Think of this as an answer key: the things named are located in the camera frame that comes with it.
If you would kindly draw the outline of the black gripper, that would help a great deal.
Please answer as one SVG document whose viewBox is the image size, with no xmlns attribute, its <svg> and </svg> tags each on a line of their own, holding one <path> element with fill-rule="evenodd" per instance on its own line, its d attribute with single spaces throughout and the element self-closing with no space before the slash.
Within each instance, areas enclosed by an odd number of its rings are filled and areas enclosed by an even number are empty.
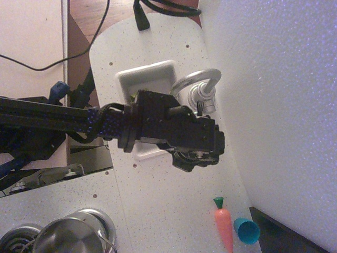
<svg viewBox="0 0 337 253">
<path fill-rule="evenodd" d="M 197 101 L 197 115 L 204 102 Z M 138 91 L 135 101 L 124 106 L 118 147 L 130 153 L 136 143 L 155 144 L 172 155 L 172 165 L 191 172 L 195 166 L 218 164 L 225 137 L 215 120 L 196 116 L 172 95 Z"/>
</svg>

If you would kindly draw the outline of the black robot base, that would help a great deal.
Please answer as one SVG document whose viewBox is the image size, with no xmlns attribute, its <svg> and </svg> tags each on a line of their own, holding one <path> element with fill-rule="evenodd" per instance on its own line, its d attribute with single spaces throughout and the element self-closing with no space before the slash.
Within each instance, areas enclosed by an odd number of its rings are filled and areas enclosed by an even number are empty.
<svg viewBox="0 0 337 253">
<path fill-rule="evenodd" d="M 64 132 L 1 124 L 1 153 L 13 157 L 1 164 L 1 190 L 16 183 L 20 169 L 32 161 L 49 159 L 65 139 Z"/>
</svg>

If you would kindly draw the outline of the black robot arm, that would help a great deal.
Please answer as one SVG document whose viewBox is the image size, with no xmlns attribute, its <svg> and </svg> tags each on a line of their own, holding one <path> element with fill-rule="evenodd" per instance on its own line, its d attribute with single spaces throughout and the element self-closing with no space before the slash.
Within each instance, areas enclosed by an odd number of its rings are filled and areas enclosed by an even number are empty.
<svg viewBox="0 0 337 253">
<path fill-rule="evenodd" d="M 66 136 L 80 143 L 115 139 L 126 153 L 136 143 L 154 144 L 186 172 L 217 164 L 225 147 L 224 133 L 213 119 L 196 116 L 168 94 L 140 90 L 129 105 L 110 103 L 100 109 L 1 98 L 1 153 L 13 157 L 1 175 L 50 158 Z"/>
</svg>

